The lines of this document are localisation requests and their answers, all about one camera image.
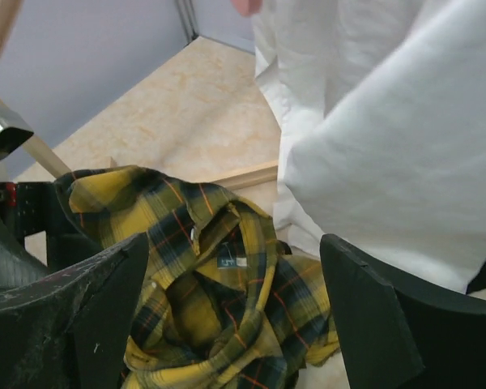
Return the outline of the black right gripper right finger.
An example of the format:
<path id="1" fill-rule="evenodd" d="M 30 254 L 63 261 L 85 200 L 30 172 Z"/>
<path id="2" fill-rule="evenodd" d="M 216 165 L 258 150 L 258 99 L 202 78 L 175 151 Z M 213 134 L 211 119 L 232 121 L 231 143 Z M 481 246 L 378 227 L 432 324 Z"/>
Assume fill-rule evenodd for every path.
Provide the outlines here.
<path id="1" fill-rule="evenodd" d="M 486 300 L 442 288 L 332 234 L 322 271 L 352 388 L 486 388 Z"/>

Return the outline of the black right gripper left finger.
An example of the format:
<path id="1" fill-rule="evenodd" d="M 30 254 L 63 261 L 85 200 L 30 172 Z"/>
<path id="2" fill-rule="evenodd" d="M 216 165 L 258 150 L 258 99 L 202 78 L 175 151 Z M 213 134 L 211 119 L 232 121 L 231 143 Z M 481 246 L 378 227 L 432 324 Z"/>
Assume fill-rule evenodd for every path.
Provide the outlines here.
<path id="1" fill-rule="evenodd" d="M 0 293 L 0 388 L 115 388 L 147 268 L 135 234 Z"/>

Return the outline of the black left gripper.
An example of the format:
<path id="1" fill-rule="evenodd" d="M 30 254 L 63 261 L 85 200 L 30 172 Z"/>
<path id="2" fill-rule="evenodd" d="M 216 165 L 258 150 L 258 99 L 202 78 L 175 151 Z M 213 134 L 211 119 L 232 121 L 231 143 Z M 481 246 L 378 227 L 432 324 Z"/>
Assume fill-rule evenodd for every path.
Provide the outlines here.
<path id="1" fill-rule="evenodd" d="M 44 232 L 47 263 L 27 252 L 27 237 Z M 51 182 L 0 182 L 0 293 L 31 284 L 100 252 L 70 222 Z"/>

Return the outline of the yellow black plaid shirt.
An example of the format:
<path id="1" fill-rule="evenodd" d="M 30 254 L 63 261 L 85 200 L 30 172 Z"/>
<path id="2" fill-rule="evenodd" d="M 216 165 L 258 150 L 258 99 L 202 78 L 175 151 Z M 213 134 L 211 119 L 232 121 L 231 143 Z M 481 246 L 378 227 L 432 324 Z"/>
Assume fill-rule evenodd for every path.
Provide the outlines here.
<path id="1" fill-rule="evenodd" d="M 339 351 L 321 264 L 293 254 L 248 199 L 135 165 L 58 187 L 101 246 L 148 238 L 122 387 L 292 388 Z"/>

